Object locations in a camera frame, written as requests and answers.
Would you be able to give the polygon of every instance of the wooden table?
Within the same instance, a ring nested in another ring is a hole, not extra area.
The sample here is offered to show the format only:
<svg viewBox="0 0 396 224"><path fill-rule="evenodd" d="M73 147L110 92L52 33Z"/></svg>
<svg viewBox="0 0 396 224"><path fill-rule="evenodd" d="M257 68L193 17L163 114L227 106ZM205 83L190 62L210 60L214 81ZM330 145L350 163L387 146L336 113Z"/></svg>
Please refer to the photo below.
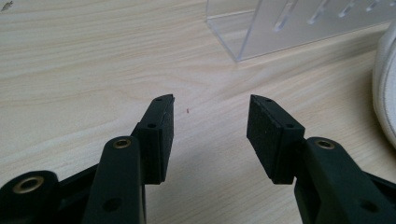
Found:
<svg viewBox="0 0 396 224"><path fill-rule="evenodd" d="M293 186L273 185L246 139L249 95L396 182L371 87L386 27L235 63L205 0L14 0L0 12L0 184L97 163L105 142L173 93L175 139L166 182L147 186L148 223L301 223Z"/></svg>

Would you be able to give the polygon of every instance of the screw hole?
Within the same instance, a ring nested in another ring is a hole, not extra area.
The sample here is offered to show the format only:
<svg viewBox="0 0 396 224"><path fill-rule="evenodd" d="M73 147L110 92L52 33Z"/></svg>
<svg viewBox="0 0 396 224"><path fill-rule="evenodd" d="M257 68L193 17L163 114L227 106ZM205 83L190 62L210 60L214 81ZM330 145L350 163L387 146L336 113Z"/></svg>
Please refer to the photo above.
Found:
<svg viewBox="0 0 396 224"><path fill-rule="evenodd" d="M129 139L120 139L113 143L114 148L125 148L131 145L131 140Z"/></svg>
<svg viewBox="0 0 396 224"><path fill-rule="evenodd" d="M325 140L318 140L315 142L317 146L324 148L324 149L334 149L335 145L331 142L325 141Z"/></svg>
<svg viewBox="0 0 396 224"><path fill-rule="evenodd" d="M24 194L38 189L44 183L44 177L35 175L27 177L15 185L13 191L17 194Z"/></svg>
<svg viewBox="0 0 396 224"><path fill-rule="evenodd" d="M371 213L377 213L378 210L379 210L378 207L374 203L372 203L372 202L370 202L368 200L360 199L359 200L359 205L363 209L365 209L366 211L371 212Z"/></svg>
<svg viewBox="0 0 396 224"><path fill-rule="evenodd" d="M106 212L114 212L121 207L122 200L120 198L112 198L103 204L103 210Z"/></svg>

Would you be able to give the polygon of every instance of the small debris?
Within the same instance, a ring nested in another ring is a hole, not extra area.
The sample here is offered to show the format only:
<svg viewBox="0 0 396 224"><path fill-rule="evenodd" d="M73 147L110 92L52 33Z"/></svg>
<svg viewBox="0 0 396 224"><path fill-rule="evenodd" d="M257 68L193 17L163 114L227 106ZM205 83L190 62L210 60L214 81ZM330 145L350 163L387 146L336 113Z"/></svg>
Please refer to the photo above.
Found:
<svg viewBox="0 0 396 224"><path fill-rule="evenodd" d="M1 9L1 11L6 11L7 9L11 8L12 4L13 4L12 1L6 3L6 4L3 6L3 8Z"/></svg>

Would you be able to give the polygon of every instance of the clear acrylic box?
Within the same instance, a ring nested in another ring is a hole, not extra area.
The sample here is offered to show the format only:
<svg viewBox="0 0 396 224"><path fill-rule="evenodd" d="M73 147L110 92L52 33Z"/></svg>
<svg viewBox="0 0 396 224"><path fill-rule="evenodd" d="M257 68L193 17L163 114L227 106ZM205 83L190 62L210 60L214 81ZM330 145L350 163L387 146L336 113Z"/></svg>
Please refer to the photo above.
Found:
<svg viewBox="0 0 396 224"><path fill-rule="evenodd" d="M396 19L396 0L208 0L206 20L236 61Z"/></svg>

